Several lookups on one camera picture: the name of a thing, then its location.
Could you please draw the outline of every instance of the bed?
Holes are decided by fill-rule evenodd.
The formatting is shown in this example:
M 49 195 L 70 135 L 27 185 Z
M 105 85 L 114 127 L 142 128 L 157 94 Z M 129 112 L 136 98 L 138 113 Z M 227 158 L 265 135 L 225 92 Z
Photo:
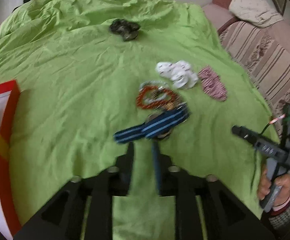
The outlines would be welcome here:
M 116 18 L 141 25 L 136 40 L 109 32 Z M 116 131 L 153 111 L 136 107 L 139 85 L 162 80 L 160 61 L 210 65 L 225 85 L 219 102 L 197 84 L 178 90 L 192 112 L 161 150 L 191 174 L 215 174 L 258 217 L 261 156 L 231 134 L 233 125 L 261 131 L 272 112 L 245 70 L 223 49 L 201 7 L 172 0 L 32 0 L 0 29 L 0 83 L 21 90 L 10 145 L 10 179 L 21 224 L 74 175 L 96 175 L 123 154 Z M 278 140 L 274 127 L 266 136 Z M 114 239 L 173 239 L 174 200 L 159 198 L 151 145 L 135 142 L 128 198 L 115 198 Z

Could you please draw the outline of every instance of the light blue stripe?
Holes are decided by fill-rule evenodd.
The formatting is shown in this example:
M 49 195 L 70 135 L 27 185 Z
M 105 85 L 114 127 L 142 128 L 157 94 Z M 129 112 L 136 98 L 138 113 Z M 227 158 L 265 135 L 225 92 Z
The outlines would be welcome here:
M 134 135 L 131 135 L 131 136 L 128 136 L 128 137 L 125 137 L 123 139 L 116 140 L 116 141 L 117 142 L 123 142 L 123 141 L 129 140 L 129 139 L 135 138 L 137 136 L 140 136 L 140 135 L 144 135 L 144 134 L 143 133 L 138 133 L 138 134 L 134 134 Z
M 154 123 L 154 124 L 151 124 L 151 125 L 147 126 L 146 128 L 144 128 L 144 129 L 142 130 L 142 132 L 144 132 L 144 131 L 148 130 L 149 128 L 152 128 L 153 126 L 156 126 L 156 125 L 158 125 L 158 124 L 160 124 L 160 123 L 162 123 L 162 122 L 165 122 L 166 120 L 171 119 L 171 118 L 175 117 L 176 115 L 181 114 L 181 113 L 184 112 L 184 111 L 185 111 L 185 109 L 179 111 L 177 114 L 172 114 L 172 115 L 170 115 L 169 117 L 166 117 L 166 118 L 164 118 L 164 119 L 162 119 L 162 120 L 160 120 L 160 121 L 158 121 L 158 122 L 156 122 L 156 123 Z
M 118 134 L 114 134 L 114 136 L 115 136 L 115 137 L 118 137 L 118 136 L 121 136 L 121 135 L 124 135 L 124 134 L 130 133 L 130 132 L 134 132 L 134 131 L 137 131 L 137 130 L 140 130 L 140 129 L 141 129 L 141 127 L 138 126 L 137 128 L 130 129 L 130 130 L 126 131 L 126 132 L 121 132 L 121 133 L 118 133 Z
M 159 132 L 161 130 L 164 130 L 167 127 L 170 127 L 170 126 L 174 125 L 175 123 L 179 122 L 180 120 L 184 119 L 185 117 L 188 117 L 188 115 L 187 114 L 186 115 L 183 115 L 181 118 L 177 119 L 176 121 L 173 121 L 173 122 L 171 122 L 171 123 L 169 123 L 169 124 L 167 124 L 167 125 L 165 125 L 163 127 L 160 127 L 159 129 L 157 129 L 157 130 L 155 130 L 155 131 L 147 134 L 146 135 L 146 138 L 149 137 L 149 136 L 151 136 L 152 134 L 155 134 L 155 133 L 157 133 L 157 132 Z

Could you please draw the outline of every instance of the white scrunchie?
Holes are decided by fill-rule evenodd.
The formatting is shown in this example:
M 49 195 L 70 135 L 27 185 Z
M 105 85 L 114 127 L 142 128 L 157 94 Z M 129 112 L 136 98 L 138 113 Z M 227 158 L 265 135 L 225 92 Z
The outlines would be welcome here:
M 156 71 L 161 77 L 172 80 L 176 88 L 192 88 L 198 82 L 198 76 L 191 70 L 192 66 L 183 60 L 176 63 L 159 62 L 156 65 Z

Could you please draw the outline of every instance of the white cloth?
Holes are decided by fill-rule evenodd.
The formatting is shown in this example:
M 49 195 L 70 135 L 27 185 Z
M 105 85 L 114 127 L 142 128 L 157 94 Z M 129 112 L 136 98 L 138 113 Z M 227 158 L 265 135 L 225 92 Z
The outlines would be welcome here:
M 265 0 L 232 0 L 229 11 L 239 19 L 260 28 L 283 20 L 283 17 Z
M 191 70 L 192 66 L 183 60 L 176 63 L 159 62 L 156 71 L 160 76 L 169 78 L 176 88 L 192 88 L 198 81 L 198 76 Z

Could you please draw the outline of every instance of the pink scrunchie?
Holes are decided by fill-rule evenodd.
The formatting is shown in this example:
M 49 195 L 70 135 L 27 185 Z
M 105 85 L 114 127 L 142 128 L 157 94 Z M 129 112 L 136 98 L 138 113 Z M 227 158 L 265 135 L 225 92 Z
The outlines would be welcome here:
M 225 101 L 227 99 L 227 90 L 220 82 L 219 76 L 210 66 L 203 68 L 198 76 L 201 80 L 203 91 L 211 98 Z

